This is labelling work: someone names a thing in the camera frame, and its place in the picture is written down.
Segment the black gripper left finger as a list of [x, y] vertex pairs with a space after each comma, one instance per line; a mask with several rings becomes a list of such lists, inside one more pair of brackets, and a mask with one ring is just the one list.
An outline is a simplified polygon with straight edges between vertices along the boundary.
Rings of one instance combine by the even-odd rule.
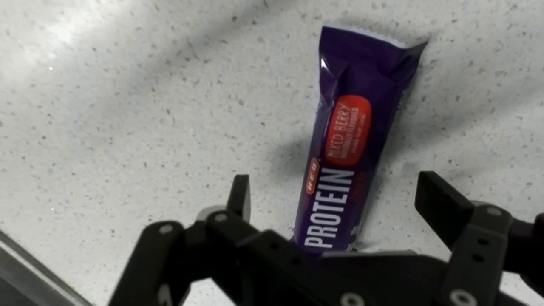
[[235, 175], [225, 204], [203, 209], [190, 226], [178, 221], [147, 224], [106, 306], [181, 306], [191, 282], [210, 278], [222, 267], [217, 244], [207, 236], [207, 217], [213, 212], [249, 219], [247, 175]]

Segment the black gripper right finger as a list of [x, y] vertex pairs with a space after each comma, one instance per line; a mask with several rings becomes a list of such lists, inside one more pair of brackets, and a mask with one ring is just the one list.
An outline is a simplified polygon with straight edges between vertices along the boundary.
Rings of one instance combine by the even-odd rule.
[[419, 171], [414, 209], [450, 250], [438, 306], [524, 306], [499, 290], [504, 272], [544, 295], [544, 214], [531, 222], [472, 202], [436, 171]]

